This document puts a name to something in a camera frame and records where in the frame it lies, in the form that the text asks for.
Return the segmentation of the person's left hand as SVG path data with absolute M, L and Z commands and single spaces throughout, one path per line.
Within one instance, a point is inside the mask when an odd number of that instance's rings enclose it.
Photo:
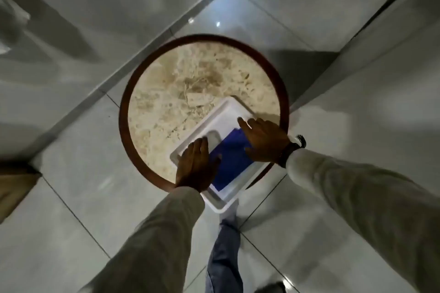
M 182 153 L 177 166 L 175 188 L 190 187 L 201 193 L 214 181 L 206 136 L 190 143 Z

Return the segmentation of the person's right hand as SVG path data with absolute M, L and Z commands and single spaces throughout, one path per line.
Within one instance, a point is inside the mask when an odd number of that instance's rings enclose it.
M 262 118 L 237 119 L 251 146 L 260 148 L 260 162 L 277 163 L 281 151 L 290 139 L 276 123 Z

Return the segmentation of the blue cloth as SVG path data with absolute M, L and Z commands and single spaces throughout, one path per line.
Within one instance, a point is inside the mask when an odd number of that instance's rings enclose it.
M 222 191 L 244 172 L 253 160 L 245 149 L 251 144 L 242 129 L 233 129 L 209 154 L 210 161 L 221 156 L 221 162 L 212 183 L 217 191 Z

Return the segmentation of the white plastic tray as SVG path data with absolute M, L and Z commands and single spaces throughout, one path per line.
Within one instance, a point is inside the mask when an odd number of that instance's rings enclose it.
M 186 147 L 203 136 L 208 138 L 209 153 L 211 154 L 231 132 L 239 129 L 237 119 L 240 117 L 247 120 L 253 117 L 253 114 L 233 97 L 222 99 L 206 117 L 190 130 L 187 136 L 184 136 L 182 140 L 173 145 L 168 156 L 169 162 L 177 166 Z M 251 163 L 223 188 L 212 184 L 208 190 L 202 192 L 205 203 L 214 212 L 224 213 L 242 191 L 249 187 L 251 183 L 257 181 L 257 178 L 268 166 L 268 163 Z

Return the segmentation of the person's right forearm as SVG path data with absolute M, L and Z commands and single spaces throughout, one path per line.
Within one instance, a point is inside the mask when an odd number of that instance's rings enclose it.
M 440 197 L 396 172 L 307 149 L 280 164 L 420 293 L 440 293 Z

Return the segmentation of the person's left forearm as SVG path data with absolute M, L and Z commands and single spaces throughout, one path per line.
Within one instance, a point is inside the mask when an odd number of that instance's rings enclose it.
M 192 231 L 204 209 L 198 191 L 174 189 L 78 293 L 183 293 Z

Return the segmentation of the black wristwatch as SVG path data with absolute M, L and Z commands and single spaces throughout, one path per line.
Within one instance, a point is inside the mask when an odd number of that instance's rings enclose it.
M 280 156 L 278 157 L 277 164 L 282 167 L 286 168 L 287 160 L 290 157 L 290 155 L 301 148 L 305 148 L 307 143 L 303 135 L 298 134 L 295 137 L 295 140 L 298 141 L 290 141 L 289 144 L 283 148 L 281 151 Z

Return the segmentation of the round marble table wooden rim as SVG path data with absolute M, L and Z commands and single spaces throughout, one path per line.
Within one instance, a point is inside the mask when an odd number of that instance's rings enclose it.
M 138 172 L 160 190 L 173 190 L 172 145 L 228 97 L 288 130 L 286 87 L 255 48 L 221 35 L 197 34 L 152 52 L 131 75 L 118 118 L 122 144 Z

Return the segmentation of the person's leg in blue jeans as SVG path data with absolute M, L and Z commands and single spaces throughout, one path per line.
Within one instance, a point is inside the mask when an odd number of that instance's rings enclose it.
M 238 265 L 241 245 L 238 205 L 237 199 L 220 215 L 217 239 L 206 267 L 205 293 L 243 293 Z

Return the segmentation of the person's shoe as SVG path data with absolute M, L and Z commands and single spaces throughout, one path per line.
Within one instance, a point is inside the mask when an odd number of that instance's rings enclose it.
M 287 293 L 287 291 L 284 283 L 277 281 L 257 288 L 254 293 Z

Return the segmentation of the brown wooden furniture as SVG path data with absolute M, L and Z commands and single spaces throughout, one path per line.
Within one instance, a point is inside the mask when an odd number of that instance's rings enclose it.
M 12 214 L 41 176 L 26 162 L 0 162 L 0 224 Z

